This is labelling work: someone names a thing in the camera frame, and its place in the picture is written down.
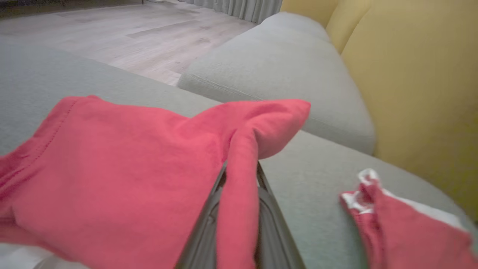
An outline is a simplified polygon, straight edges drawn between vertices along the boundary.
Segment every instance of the gray upholstery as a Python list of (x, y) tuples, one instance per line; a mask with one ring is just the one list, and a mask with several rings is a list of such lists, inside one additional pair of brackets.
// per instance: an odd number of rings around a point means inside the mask
[[(185, 116), (218, 104), (68, 53), (0, 42), (1, 154), (29, 138), (62, 97), (89, 94), (116, 103), (162, 107)], [(472, 231), (478, 250), (476, 229), (441, 191), (358, 151), (301, 131), (282, 152), (261, 162), (310, 269), (366, 268), (357, 229), (338, 203), (340, 192), (356, 188), (355, 174), (363, 168), (376, 169), (384, 186), (396, 195), (456, 214)]]
[(0, 42), (0, 155), (33, 135), (66, 96), (162, 107), (194, 116), (217, 101), (90, 59), (41, 46)]
[(463, 210), (400, 168), (306, 132), (261, 163), (307, 268), (367, 268), (357, 228), (338, 199), (339, 193), (357, 188), (356, 174), (364, 168), (375, 169), (393, 194), (458, 216), (474, 236), (478, 254), (478, 230)]
[(366, 154), (375, 135), (361, 94), (317, 22), (281, 12), (191, 64), (178, 87), (217, 101), (303, 99), (304, 130)]

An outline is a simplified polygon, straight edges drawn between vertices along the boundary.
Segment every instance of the floor board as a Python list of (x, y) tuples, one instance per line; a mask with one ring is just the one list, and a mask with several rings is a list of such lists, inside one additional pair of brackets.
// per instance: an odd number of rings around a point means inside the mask
[(196, 58), (255, 24), (175, 0), (66, 0), (1, 8), (13, 36), (176, 85)]

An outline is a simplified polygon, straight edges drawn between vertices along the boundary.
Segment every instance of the sofa cushion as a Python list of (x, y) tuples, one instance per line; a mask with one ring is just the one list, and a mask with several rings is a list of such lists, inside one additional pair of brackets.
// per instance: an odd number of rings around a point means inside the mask
[(425, 180), (376, 158), (299, 132), (261, 164), (307, 268), (369, 268), (364, 242), (338, 197), (357, 189), (356, 174), (364, 168), (376, 170), (393, 194), (456, 215), (478, 254), (478, 230), (459, 206)]
[(2, 40), (0, 55), (0, 155), (30, 138), (55, 104), (66, 96), (94, 94), (114, 103), (162, 107), (188, 117), (219, 104), (42, 46)]
[(269, 17), (193, 62), (178, 86), (221, 102), (309, 101), (304, 130), (373, 152), (373, 124), (360, 92), (323, 27), (306, 17)]

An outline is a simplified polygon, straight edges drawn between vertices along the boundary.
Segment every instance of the sofa seam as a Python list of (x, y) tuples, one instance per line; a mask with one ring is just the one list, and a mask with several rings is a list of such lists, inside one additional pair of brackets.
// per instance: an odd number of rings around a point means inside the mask
[[(201, 76), (198, 76), (198, 75), (196, 75), (196, 74), (191, 74), (191, 73), (189, 73), (189, 74), (186, 74), (186, 75), (187, 75), (187, 76), (195, 77), (194, 79), (199, 80), (199, 81), (200, 81), (200, 80), (203, 80), (205, 83), (210, 84), (210, 85), (213, 85), (213, 86), (215, 86), (216, 88), (218, 88), (218, 87), (224, 88), (224, 89), (226, 89), (228, 92), (234, 93), (234, 94), (236, 94), (236, 95), (244, 94), (244, 95), (246, 95), (246, 96), (253, 97), (253, 98), (257, 99), (258, 101), (263, 101), (263, 100), (264, 100), (264, 99), (262, 99), (262, 98), (259, 98), (259, 97), (257, 97), (257, 96), (254, 96), (254, 95), (252, 95), (252, 94), (244, 93), (244, 92), (242, 92), (242, 91), (240, 91), (240, 90), (236, 90), (236, 89), (234, 89), (234, 88), (230, 88), (230, 87), (228, 87), (228, 86), (224, 86), (224, 85), (221, 85), (221, 84), (219, 84), (219, 83), (210, 81), (210, 80), (208, 80), (208, 79), (206, 79), (206, 78), (203, 78), (203, 77), (201, 77)], [(310, 115), (309, 115), (309, 117), (310, 117), (312, 120), (316, 121), (316, 122), (322, 122), (322, 121), (318, 120), (317, 118), (315, 118), (315, 117), (313, 117), (313, 116), (310, 116)], [(338, 128), (338, 127), (334, 127), (334, 128), (335, 128), (335, 129), (338, 129), (338, 130), (340, 130), (340, 131), (343, 131), (343, 132), (345, 132), (345, 133), (347, 133), (347, 134), (349, 134), (349, 135), (356, 135), (356, 134), (353, 134), (352, 132), (350, 132), (350, 131), (348, 131), (348, 130), (344, 130), (344, 129), (342, 129), (342, 128)], [(376, 140), (375, 135), (367, 135), (367, 136), (365, 136), (365, 135), (360, 135), (360, 134), (359, 134), (359, 136), (362, 137), (362, 138), (365, 138), (365, 139), (371, 139), (371, 140), (374, 140), (374, 141)]]
[(64, 116), (64, 118), (62, 119), (62, 121), (60, 122), (59, 126), (55, 129), (55, 131), (53, 132), (53, 135), (51, 136), (50, 140), (44, 144), (43, 146), (43, 149), (41, 149), (40, 146), (38, 146), (34, 151), (41, 151), (35, 159), (33, 159), (27, 166), (23, 167), (23, 168), (19, 168), (17, 171), (15, 171), (12, 176), (10, 177), (9, 180), (13, 180), (14, 178), (16, 178), (20, 173), (24, 172), (25, 170), (27, 170), (28, 168), (30, 168), (39, 158), (41, 158), (43, 156), (43, 154), (45, 153), (45, 151), (47, 150), (47, 148), (50, 146), (50, 144), (53, 142), (53, 140), (55, 139), (58, 131), (61, 129), (61, 127), (63, 126), (63, 123), (66, 121), (66, 119), (68, 118), (71, 110), (73, 109), (74, 105), (78, 102), (78, 100), (76, 100), (75, 102), (73, 102), (73, 104), (71, 104), (70, 108), (68, 109), (68, 112), (66, 113), (66, 115)]

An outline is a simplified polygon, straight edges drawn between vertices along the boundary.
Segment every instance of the white curtain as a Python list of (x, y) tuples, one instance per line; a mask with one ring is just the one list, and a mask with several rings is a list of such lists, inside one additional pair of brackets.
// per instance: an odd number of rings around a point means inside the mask
[(224, 12), (248, 22), (261, 23), (281, 8), (282, 0), (179, 0)]

